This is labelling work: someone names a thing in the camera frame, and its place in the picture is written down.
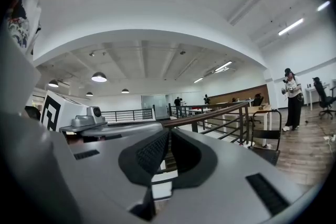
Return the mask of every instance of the ceiling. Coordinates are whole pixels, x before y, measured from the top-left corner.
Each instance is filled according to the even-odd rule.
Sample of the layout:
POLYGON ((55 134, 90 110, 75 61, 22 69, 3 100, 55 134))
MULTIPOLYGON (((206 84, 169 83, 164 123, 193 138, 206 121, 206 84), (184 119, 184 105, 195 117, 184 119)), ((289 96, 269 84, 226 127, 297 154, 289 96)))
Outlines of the ceiling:
MULTIPOLYGON (((78 3, 92 2, 97 5, 110 3, 108 8, 104 9, 104 13, 108 14, 108 12, 118 9, 117 1, 122 2, 123 0, 41 0, 43 8, 41 23, 44 25, 42 34, 48 36, 51 32, 56 33, 60 25, 66 24, 67 21, 70 22, 71 7, 76 8, 78 3)), ((229 22, 233 26, 233 31, 238 35, 247 36, 251 44, 255 46, 252 50, 259 50, 273 44, 279 38, 290 38, 290 34, 279 37, 278 31, 302 16, 309 16, 311 19, 317 17, 316 7, 324 0, 131 1, 134 3, 132 7, 134 10, 137 9, 137 4, 144 1, 187 3, 197 7, 200 12, 201 10, 210 10, 229 22)), ((82 12, 81 16, 85 18, 86 13, 82 12)), ((111 24, 117 23, 118 20, 111 17, 111 24)), ((81 20, 75 24, 74 27, 80 26, 81 20)), ((203 47, 199 44, 197 46, 193 43, 183 44, 174 39, 167 40, 155 37, 143 40, 141 37, 132 37, 129 41, 117 41, 113 40, 113 36, 110 39, 110 42, 90 42, 91 45, 81 45, 80 49, 63 53, 42 63, 38 68, 48 73, 49 77, 63 81, 76 81, 82 87, 91 84, 90 78, 96 71, 104 72, 110 81, 148 78, 177 79, 177 81, 183 80, 192 83, 204 76, 209 70, 228 60, 234 62, 230 66, 233 69, 239 69, 239 66, 243 65, 246 60, 233 54, 230 50, 219 51, 205 48, 206 46, 203 47), (89 56, 91 52, 94 52, 94 57, 89 56)), ((43 76, 40 85, 46 83, 45 81, 49 77, 43 76)))

